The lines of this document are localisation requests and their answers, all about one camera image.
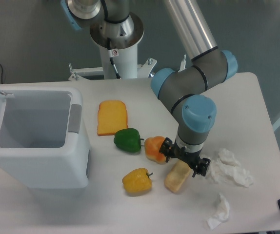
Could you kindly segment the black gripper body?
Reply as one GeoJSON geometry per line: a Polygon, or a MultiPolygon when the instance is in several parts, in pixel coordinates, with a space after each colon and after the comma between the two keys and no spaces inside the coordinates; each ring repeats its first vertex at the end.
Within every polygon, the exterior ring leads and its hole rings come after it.
{"type": "Polygon", "coordinates": [[[187,152],[185,148],[175,145],[172,158],[178,158],[179,160],[188,164],[190,168],[195,168],[198,164],[200,157],[200,150],[196,152],[187,152]]]}

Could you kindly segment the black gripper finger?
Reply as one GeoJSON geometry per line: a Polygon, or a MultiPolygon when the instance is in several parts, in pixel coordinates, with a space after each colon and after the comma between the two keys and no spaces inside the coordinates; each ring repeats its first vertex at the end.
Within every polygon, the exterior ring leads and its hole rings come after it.
{"type": "Polygon", "coordinates": [[[166,137],[159,149],[159,153],[165,156],[166,163],[168,163],[168,161],[173,157],[172,147],[173,147],[172,140],[166,137]]]}
{"type": "Polygon", "coordinates": [[[211,160],[208,158],[198,158],[193,169],[192,177],[196,175],[206,176],[211,160]]]}

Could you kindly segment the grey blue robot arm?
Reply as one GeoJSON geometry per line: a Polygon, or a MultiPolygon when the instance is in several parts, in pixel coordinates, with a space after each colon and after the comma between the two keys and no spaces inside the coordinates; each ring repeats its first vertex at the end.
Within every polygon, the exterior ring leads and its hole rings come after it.
{"type": "MultiPolygon", "coordinates": [[[[231,78],[238,63],[231,52],[218,48],[196,1],[167,0],[164,4],[192,66],[178,72],[164,68],[152,77],[152,91],[179,125],[176,139],[166,139],[160,152],[166,159],[187,163],[195,175],[204,176],[210,160],[200,158],[200,152],[217,109],[203,92],[231,78]]],[[[129,1],[63,0],[61,5],[73,28],[90,28],[100,50],[100,72],[105,79],[150,75],[138,65],[138,43],[144,27],[130,11],[129,1]]]]}

